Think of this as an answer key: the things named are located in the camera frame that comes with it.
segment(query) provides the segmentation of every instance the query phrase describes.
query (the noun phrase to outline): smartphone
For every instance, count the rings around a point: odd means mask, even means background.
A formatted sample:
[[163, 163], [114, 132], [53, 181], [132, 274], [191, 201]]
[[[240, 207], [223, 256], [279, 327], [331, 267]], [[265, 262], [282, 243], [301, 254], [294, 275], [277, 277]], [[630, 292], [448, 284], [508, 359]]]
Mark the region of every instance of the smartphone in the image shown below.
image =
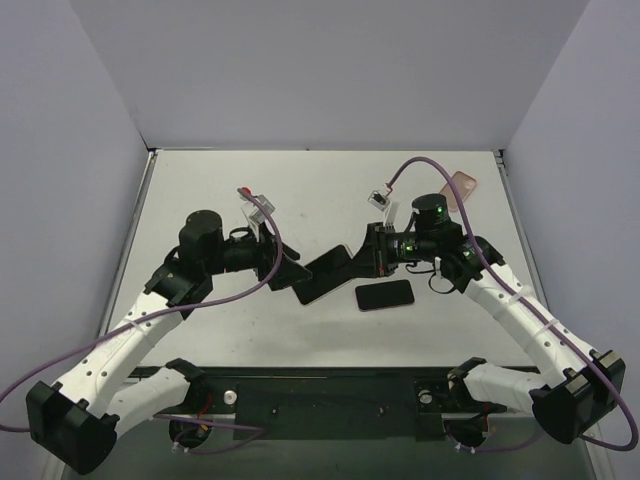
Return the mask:
[[[475, 178], [470, 177], [459, 170], [453, 174], [451, 179], [453, 180], [453, 184], [456, 186], [458, 192], [460, 192], [460, 197], [462, 197], [463, 202], [469, 197], [469, 195], [471, 195], [471, 192], [473, 192], [478, 185], [478, 181]], [[448, 183], [442, 187], [440, 194], [446, 197], [447, 205], [449, 205], [449, 211], [457, 212], [459, 210], [458, 202], [456, 202], [456, 198], [453, 196], [453, 192], [451, 191], [451, 187]]]
[[347, 270], [351, 258], [349, 249], [345, 245], [338, 245], [305, 265], [313, 277], [291, 287], [300, 303], [309, 305], [351, 280]]
[[356, 287], [356, 301], [361, 312], [368, 312], [411, 305], [415, 298], [409, 280], [395, 280]]

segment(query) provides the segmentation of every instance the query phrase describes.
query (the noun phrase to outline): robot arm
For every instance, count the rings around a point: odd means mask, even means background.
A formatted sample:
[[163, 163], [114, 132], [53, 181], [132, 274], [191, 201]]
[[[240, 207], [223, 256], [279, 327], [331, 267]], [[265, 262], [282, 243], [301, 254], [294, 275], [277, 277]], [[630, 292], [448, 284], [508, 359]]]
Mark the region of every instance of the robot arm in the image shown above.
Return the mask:
[[[382, 202], [380, 206], [386, 208], [389, 202], [385, 193], [374, 192], [370, 202]], [[400, 263], [432, 263], [456, 290], [500, 323], [540, 372], [519, 372], [473, 358], [448, 375], [451, 393], [459, 404], [492, 402], [532, 414], [550, 436], [562, 443], [571, 443], [615, 408], [615, 400], [602, 381], [549, 328], [562, 331], [619, 391], [625, 365], [618, 355], [612, 351], [600, 354], [569, 332], [518, 281], [500, 253], [483, 238], [475, 237], [491, 268], [516, 294], [506, 291], [485, 270], [462, 227], [449, 218], [443, 195], [423, 195], [412, 202], [412, 207], [413, 230], [396, 232], [387, 222], [368, 224], [362, 248], [341, 268], [339, 276], [344, 281], [387, 277]], [[532, 303], [549, 324], [543, 325], [520, 298]]]
[[[268, 213], [273, 211], [264, 197], [254, 200]], [[205, 375], [181, 359], [121, 388], [149, 351], [193, 310], [145, 318], [167, 307], [202, 302], [213, 290], [211, 277], [216, 274], [253, 269], [259, 280], [266, 278], [274, 266], [277, 245], [257, 210], [244, 208], [249, 227], [232, 231], [227, 240], [217, 213], [198, 211], [187, 218], [179, 246], [167, 255], [115, 327], [125, 330], [95, 347], [53, 385], [38, 382], [29, 391], [27, 415], [34, 441], [86, 474], [104, 461], [118, 436], [131, 427], [172, 406], [188, 402], [199, 408], [204, 403], [210, 393]], [[272, 290], [311, 277], [296, 263], [299, 255], [283, 247], [280, 268], [268, 282]]]

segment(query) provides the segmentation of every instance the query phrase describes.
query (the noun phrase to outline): black smartphone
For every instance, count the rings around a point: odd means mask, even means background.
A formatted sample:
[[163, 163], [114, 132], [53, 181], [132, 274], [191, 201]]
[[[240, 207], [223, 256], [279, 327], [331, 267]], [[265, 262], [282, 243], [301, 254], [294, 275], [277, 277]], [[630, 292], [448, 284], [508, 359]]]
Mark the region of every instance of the black smartphone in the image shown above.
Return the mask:
[[309, 305], [351, 280], [346, 268], [350, 261], [349, 249], [344, 245], [338, 245], [309, 265], [305, 265], [313, 277], [311, 280], [298, 282], [292, 286], [300, 303]]
[[356, 287], [356, 300], [361, 312], [411, 305], [415, 302], [409, 280], [360, 285]]

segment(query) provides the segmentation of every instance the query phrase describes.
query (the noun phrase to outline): black clamp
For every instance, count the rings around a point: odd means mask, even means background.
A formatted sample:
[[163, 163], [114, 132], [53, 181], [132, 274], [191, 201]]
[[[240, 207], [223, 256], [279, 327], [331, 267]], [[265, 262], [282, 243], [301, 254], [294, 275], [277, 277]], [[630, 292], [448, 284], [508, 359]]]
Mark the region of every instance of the black clamp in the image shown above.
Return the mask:
[[467, 386], [464, 384], [464, 379], [469, 375], [471, 370], [484, 363], [487, 363], [484, 358], [473, 357], [447, 374], [449, 391], [451, 392], [453, 400], [460, 408], [478, 403], [471, 397]]
[[200, 411], [202, 406], [207, 403], [208, 396], [214, 392], [213, 385], [207, 379], [206, 373], [182, 358], [171, 360], [165, 367], [181, 373], [184, 379], [191, 384], [184, 401], [171, 409], [177, 409], [180, 413]]

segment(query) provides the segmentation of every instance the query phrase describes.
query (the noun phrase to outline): cable tie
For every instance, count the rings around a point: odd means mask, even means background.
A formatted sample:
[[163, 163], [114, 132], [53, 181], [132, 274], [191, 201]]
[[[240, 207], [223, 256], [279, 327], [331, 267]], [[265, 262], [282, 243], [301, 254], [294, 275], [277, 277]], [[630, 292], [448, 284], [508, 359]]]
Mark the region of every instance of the cable tie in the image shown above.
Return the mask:
[[149, 334], [147, 333], [147, 331], [144, 328], [142, 328], [142, 325], [140, 325], [139, 323], [136, 322], [136, 320], [140, 320], [140, 318], [137, 318], [137, 319], [134, 320], [134, 319], [131, 319], [131, 318], [124, 317], [124, 320], [125, 320], [125, 322], [133, 325], [133, 328], [136, 329], [138, 332], [140, 332], [142, 334], [142, 336], [144, 337], [144, 340], [147, 342], [147, 344], [151, 348], [155, 348], [156, 344], [153, 343], [149, 339], [149, 336], [148, 336]]
[[533, 293], [533, 288], [531, 285], [524, 285], [520, 290], [518, 290], [515, 294], [511, 295], [511, 298], [507, 300], [507, 308], [516, 303], [520, 298], [525, 295], [529, 295]]
[[533, 288], [530, 285], [524, 285], [520, 290], [511, 295], [506, 302], [500, 303], [499, 307], [496, 310], [496, 315], [502, 315], [506, 310], [511, 308], [515, 303], [518, 302], [522, 297], [533, 293]]
[[552, 318], [551, 320], [549, 320], [549, 323], [547, 323], [546, 325], [543, 325], [540, 330], [538, 330], [536, 333], [534, 333], [533, 335], [531, 335], [531, 339], [529, 340], [529, 342], [527, 342], [527, 344], [523, 347], [523, 350], [526, 352], [529, 347], [531, 346], [531, 344], [533, 342], [535, 342], [536, 338], [538, 338], [540, 335], [542, 335], [544, 332], [546, 332], [547, 330], [549, 330], [551, 327], [553, 327], [556, 323], [558, 323], [559, 320], [557, 318]]

